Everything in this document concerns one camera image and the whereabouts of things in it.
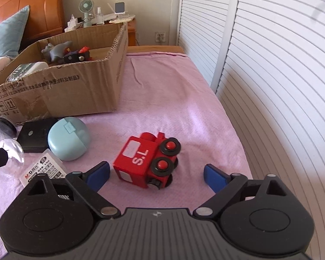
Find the teal round case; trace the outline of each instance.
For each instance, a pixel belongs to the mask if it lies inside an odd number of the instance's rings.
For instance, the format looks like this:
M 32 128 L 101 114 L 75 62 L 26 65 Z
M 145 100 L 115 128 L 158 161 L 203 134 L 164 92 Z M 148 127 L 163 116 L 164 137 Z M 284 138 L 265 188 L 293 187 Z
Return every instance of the teal round case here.
M 52 153 L 61 160 L 77 159 L 90 145 L 88 128 L 78 118 L 65 117 L 49 130 L 48 145 Z

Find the red toy train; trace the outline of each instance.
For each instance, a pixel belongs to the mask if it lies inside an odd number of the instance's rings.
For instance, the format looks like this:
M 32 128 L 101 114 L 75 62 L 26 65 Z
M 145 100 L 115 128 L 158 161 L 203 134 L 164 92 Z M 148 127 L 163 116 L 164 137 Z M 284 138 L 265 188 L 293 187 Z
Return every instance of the red toy train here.
M 113 167 L 122 180 L 143 188 L 162 189 L 172 182 L 180 149 L 176 138 L 167 139 L 161 132 L 157 137 L 142 133 L 139 138 L 129 138 Z

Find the metal screw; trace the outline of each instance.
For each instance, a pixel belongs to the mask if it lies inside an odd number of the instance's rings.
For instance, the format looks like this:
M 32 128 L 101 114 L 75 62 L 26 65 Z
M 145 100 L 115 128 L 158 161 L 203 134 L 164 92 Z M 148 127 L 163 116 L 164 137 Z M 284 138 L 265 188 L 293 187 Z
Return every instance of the metal screw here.
M 103 207 L 101 208 L 101 214 L 105 215 L 105 216 L 112 216 L 112 215 L 116 215 L 118 212 L 118 209 L 112 206 L 108 206 L 108 207 Z
M 198 209 L 196 209 L 196 213 L 199 216 L 210 216 L 213 214 L 213 210 L 209 207 L 199 207 Z

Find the wooden bed frame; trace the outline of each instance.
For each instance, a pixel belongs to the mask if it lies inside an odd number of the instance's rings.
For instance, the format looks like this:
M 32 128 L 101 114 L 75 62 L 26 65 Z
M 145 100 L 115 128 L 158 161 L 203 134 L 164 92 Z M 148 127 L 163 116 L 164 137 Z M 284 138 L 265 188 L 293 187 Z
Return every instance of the wooden bed frame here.
M 63 32 L 64 11 L 62 0 L 0 0 L 0 22 L 26 5 L 30 6 L 30 14 L 21 48 L 25 48 L 37 40 Z

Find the white louvered door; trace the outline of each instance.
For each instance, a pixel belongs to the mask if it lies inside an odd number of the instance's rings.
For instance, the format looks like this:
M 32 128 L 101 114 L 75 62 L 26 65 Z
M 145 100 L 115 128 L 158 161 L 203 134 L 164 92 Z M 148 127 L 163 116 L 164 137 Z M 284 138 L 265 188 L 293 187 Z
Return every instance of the white louvered door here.
M 217 95 L 253 176 L 296 194 L 325 260 L 325 0 L 239 0 Z
M 229 0 L 182 0 L 178 45 L 210 85 L 217 64 Z

